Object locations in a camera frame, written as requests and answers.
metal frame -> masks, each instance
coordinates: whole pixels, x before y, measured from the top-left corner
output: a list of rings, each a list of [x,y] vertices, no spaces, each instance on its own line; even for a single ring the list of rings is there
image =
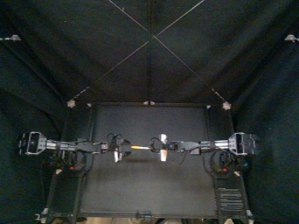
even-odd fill
[[[114,105],[114,106],[119,106],[119,103],[108,103],[108,104],[100,104],[100,105]],[[135,104],[132,103],[126,103],[122,105],[124,106],[135,106]],[[178,104],[166,104],[167,107],[174,107],[178,106]],[[188,104],[188,106],[191,107],[199,107],[199,104]],[[207,139],[210,139],[210,129],[211,129],[211,124],[210,124],[210,111],[207,109],[207,107],[204,108],[204,115],[206,115],[206,127],[207,127]],[[231,113],[230,111],[225,111],[223,113],[227,113],[227,116],[231,118]],[[231,119],[229,120],[230,123],[230,133],[234,133],[234,125],[231,123]],[[94,125],[95,125],[95,112],[94,112],[94,108],[91,109],[91,113],[90,113],[90,124],[88,124],[88,138],[92,138],[92,133],[94,133]],[[56,173],[54,173],[52,175],[52,182],[51,182],[51,192],[50,192],[50,197],[48,197],[48,201],[47,201],[47,208],[50,208],[50,216],[48,216],[48,220],[47,223],[51,224],[54,219],[58,217],[63,217],[67,218],[67,220],[70,221],[70,224],[76,224],[76,219],[79,217],[119,217],[119,218],[146,218],[148,220],[151,220],[152,218],[180,218],[180,219],[219,219],[219,224],[223,224],[227,220],[227,218],[231,219],[239,219],[242,220],[245,223],[249,223],[249,199],[247,199],[247,193],[246,193],[246,187],[245,187],[245,180],[243,180],[243,176],[241,175],[241,177],[233,177],[235,181],[235,188],[233,189],[238,189],[238,191],[242,193],[242,203],[243,203],[243,209],[242,211],[237,211],[237,212],[230,212],[230,213],[223,213],[222,211],[222,200],[221,200],[221,188],[223,186],[223,181],[226,181],[226,178],[223,178],[223,176],[218,176],[218,174],[211,174],[211,177],[214,179],[214,191],[215,191],[215,197],[216,197],[216,206],[218,206],[218,216],[203,216],[203,215],[192,215],[192,216],[180,216],[180,215],[166,215],[166,214],[151,214],[151,213],[82,213],[80,212],[80,199],[82,199],[82,189],[83,189],[83,183],[84,183],[84,179],[86,179],[86,174],[87,172],[83,170],[80,173],[78,173],[74,178],[79,179],[78,182],[78,190],[75,192],[75,204],[72,206],[72,211],[70,211],[68,213],[56,213],[52,211],[52,202],[55,200],[54,196],[55,196],[55,191],[56,189],[56,185],[58,185],[58,181],[60,179],[60,175],[58,175]]]

diagonal cable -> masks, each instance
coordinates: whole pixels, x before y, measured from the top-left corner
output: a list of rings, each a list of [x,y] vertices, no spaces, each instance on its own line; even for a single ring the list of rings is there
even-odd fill
[[[150,32],[143,25],[134,19],[132,16],[130,16],[130,14],[116,5],[116,3],[112,0],[108,0],[115,6],[116,8],[132,19],[132,21],[147,31]],[[154,36],[154,38],[158,40],[158,42],[163,45],[163,47],[167,49],[167,51],[172,54],[172,56],[184,64],[184,66],[190,69],[190,71],[192,72],[192,74],[202,79],[200,75],[192,70],[192,68],[187,65],[187,63],[182,60],[182,58],[174,53],[174,51],[171,50],[171,48],[164,44],[164,42],[158,38],[159,35],[162,35],[172,26],[174,24],[176,24],[203,3],[206,2],[206,0],[202,0],[200,2],[198,2],[190,10],[187,10],[180,17],[178,17],[174,22],[167,25],[164,27],[164,29]],[[211,87],[208,84],[204,84],[211,91],[214,92],[214,94],[226,102],[227,100],[225,99],[225,97],[221,95],[221,93],[215,90],[214,87]]]
[[[155,35],[156,37],[159,37],[160,34],[163,34],[172,26],[174,24],[176,24],[204,2],[206,0],[202,0],[200,2],[198,2],[190,10],[187,10],[180,17],[178,17],[174,22],[171,24],[168,24],[163,30]]]
[[[116,63],[116,65],[91,83],[88,87],[86,87],[74,97],[72,100],[80,97],[80,95],[90,89],[95,84],[144,48],[144,46],[150,43],[150,41],[144,42],[132,53],[130,53],[126,58]]]
[[[162,46],[167,49],[167,51],[172,54],[172,56],[184,64],[184,66],[190,69],[190,71],[192,72],[192,74],[202,80],[200,75],[192,70],[192,68],[183,61],[183,59],[175,54],[175,52],[172,51],[172,49],[164,44],[164,42],[156,36],[154,36],[154,38],[158,40],[158,42],[162,44]],[[214,94],[226,102],[227,101],[226,98],[221,95],[221,93],[215,90],[215,88],[212,86],[210,86],[208,84],[206,84],[204,82],[203,82],[203,84],[211,89],[211,91],[214,92]]]
[[[150,32],[144,27],[143,25],[134,19],[132,16],[130,16],[130,14],[124,11],[124,9],[122,9],[118,4],[112,1],[112,0],[108,0],[114,5],[115,7],[131,18],[131,20],[147,31]],[[174,22],[166,26],[166,28],[154,36],[154,38],[158,40],[158,42],[163,45],[163,47],[167,49],[167,51],[172,54],[172,56],[184,64],[184,66],[190,69],[190,71],[192,72],[192,74],[200,79],[200,75],[192,70],[192,68],[188,66],[188,64],[180,59],[180,57],[174,53],[174,51],[171,50],[171,48],[164,44],[164,42],[158,38],[159,35],[162,35],[203,3],[204,3],[206,0],[202,0],[200,2],[198,2],[190,10],[187,10],[183,15],[176,18],[174,20]],[[123,62],[150,43],[150,41],[147,41],[96,80],[95,82],[92,82],[92,84],[86,87],[72,98],[76,99],[94,85],[95,83],[98,83],[103,78],[104,76],[107,76],[107,74],[110,74],[110,72],[112,70],[115,70],[115,68],[118,66],[120,66],[120,64],[123,64]],[[210,89],[211,91],[214,92],[214,94],[226,102],[227,100],[225,99],[225,97],[221,95],[221,93],[215,90],[214,87],[211,87],[208,84],[204,84]]]
[[[119,10],[123,13],[126,13],[126,15],[135,21],[135,23],[148,32],[148,30],[143,27],[143,25],[128,15],[128,13],[126,12],[126,10],[122,9],[112,0],[108,0],[108,1],[119,8]]]

small object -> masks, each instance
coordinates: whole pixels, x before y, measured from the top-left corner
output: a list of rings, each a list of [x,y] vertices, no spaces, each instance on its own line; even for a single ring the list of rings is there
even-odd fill
[[[14,35],[14,36],[11,37],[11,40],[12,40],[12,41],[22,41],[22,39],[20,39],[20,37],[19,37],[18,35]]]
[[[160,150],[160,159],[163,162],[166,162],[167,159],[167,150]]]
[[[247,216],[254,216],[250,210],[247,210]]]
[[[295,42],[295,41],[299,41],[299,38],[297,38],[294,34],[290,34],[285,38],[285,41],[293,41],[293,42]]]
[[[122,160],[122,159],[119,159],[119,157],[118,157],[118,151],[115,151],[115,162],[118,162],[119,160]]]
[[[159,139],[163,142],[163,144],[167,144],[167,135],[166,134],[159,135]],[[166,162],[166,159],[167,159],[167,149],[163,147],[163,149],[160,149],[160,160],[163,162]]]
[[[44,208],[42,213],[38,213],[36,214],[36,220],[40,222],[40,223],[46,223],[47,221],[47,216],[48,216],[48,212],[50,212],[50,208]]]
[[[58,169],[55,173],[59,175],[62,173],[62,169]]]
[[[152,148],[151,147],[132,145],[131,146],[131,149],[134,149],[134,150],[151,150]]]
[[[237,175],[238,177],[241,176],[238,171],[234,171],[234,173],[235,173],[235,175]]]
[[[70,100],[70,101],[67,102],[67,104],[68,104],[68,107],[70,107],[70,108],[74,108],[74,107],[76,106],[76,102],[75,102],[74,100]]]
[[[154,101],[144,101],[144,105],[154,106],[155,105],[155,102]]]
[[[226,110],[231,109],[231,104],[227,101],[223,102],[223,108]]]
[[[4,41],[4,40],[12,40],[14,42],[22,41],[22,39],[18,35],[14,35],[11,38],[0,38],[0,41]]]

black backdrop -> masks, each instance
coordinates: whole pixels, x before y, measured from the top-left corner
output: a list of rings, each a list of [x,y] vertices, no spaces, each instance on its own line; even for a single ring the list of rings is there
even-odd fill
[[[2,1],[0,222],[31,223],[43,209],[40,160],[15,155],[15,139],[39,130],[58,138],[66,101],[219,103],[234,107],[239,131],[263,139],[247,174],[261,222],[298,223],[299,2],[207,0],[158,37],[198,1]],[[107,71],[151,40],[111,73]]]

black curtain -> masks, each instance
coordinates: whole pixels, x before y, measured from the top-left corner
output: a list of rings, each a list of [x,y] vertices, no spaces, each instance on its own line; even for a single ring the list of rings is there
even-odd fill
[[[285,41],[255,77],[235,114],[238,130],[261,137],[261,154],[246,176],[250,207],[258,223],[299,223],[298,43]]]
[[[15,33],[0,17],[0,35]],[[34,223],[42,212],[51,170],[43,157],[18,155],[22,133],[58,139],[66,115],[63,99],[34,55],[20,42],[0,42],[0,223]]]

